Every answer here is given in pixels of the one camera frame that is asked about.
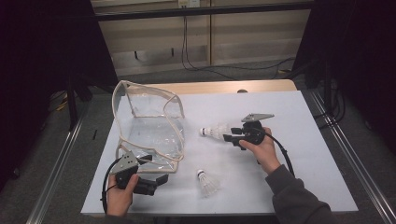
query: gray sleeve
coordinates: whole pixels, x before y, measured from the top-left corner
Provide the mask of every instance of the gray sleeve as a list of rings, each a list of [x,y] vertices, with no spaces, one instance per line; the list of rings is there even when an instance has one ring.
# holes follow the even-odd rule
[[[134,224],[132,220],[127,219],[126,217],[114,217],[106,215],[104,218],[105,224]]]
[[[268,175],[266,181],[274,193],[280,223],[338,223],[330,206],[305,189],[304,182],[294,178],[285,165]]]

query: hand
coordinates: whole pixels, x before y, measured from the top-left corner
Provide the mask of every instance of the hand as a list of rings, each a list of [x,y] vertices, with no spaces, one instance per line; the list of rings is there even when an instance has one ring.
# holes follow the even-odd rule
[[[108,187],[116,185],[107,191],[107,214],[115,217],[125,217],[129,206],[132,204],[134,187],[139,179],[138,175],[132,175],[125,189],[117,188],[116,176],[108,177]]]
[[[266,133],[272,134],[271,129],[262,127]],[[262,166],[265,173],[270,175],[280,166],[280,162],[276,157],[274,141],[266,136],[259,145],[251,144],[245,140],[240,140],[239,145],[253,152],[257,161]]]

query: transparent plastic bag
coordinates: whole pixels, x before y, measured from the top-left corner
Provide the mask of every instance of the transparent plastic bag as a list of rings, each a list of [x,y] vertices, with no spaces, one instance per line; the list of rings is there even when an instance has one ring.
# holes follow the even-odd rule
[[[138,159],[152,156],[139,173],[175,172],[184,156],[184,112],[179,97],[122,80],[113,92],[112,106],[120,135],[116,158],[120,151],[132,150]]]

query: wall outlet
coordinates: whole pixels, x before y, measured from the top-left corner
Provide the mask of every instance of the wall outlet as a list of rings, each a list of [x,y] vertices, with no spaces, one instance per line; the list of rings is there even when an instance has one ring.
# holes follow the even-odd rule
[[[189,0],[178,0],[178,7],[189,7]]]
[[[200,7],[200,0],[190,0],[189,7]]]

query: person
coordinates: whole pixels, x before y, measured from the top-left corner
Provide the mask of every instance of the person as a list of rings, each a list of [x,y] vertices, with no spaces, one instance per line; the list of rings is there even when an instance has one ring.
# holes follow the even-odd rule
[[[272,134],[271,129],[263,128],[266,133]],[[280,223],[338,223],[330,206],[319,201],[313,193],[304,188],[304,182],[301,179],[295,178],[285,165],[280,164],[276,156],[274,141],[271,138],[264,137],[259,145],[253,145],[245,140],[240,140],[239,144],[253,152],[264,172],[268,174],[265,180],[274,193],[273,205]],[[115,177],[110,176],[109,186],[113,186],[115,181]],[[108,191],[105,223],[133,223],[122,217],[126,215],[132,203],[136,183],[137,175],[134,175],[125,190]]]

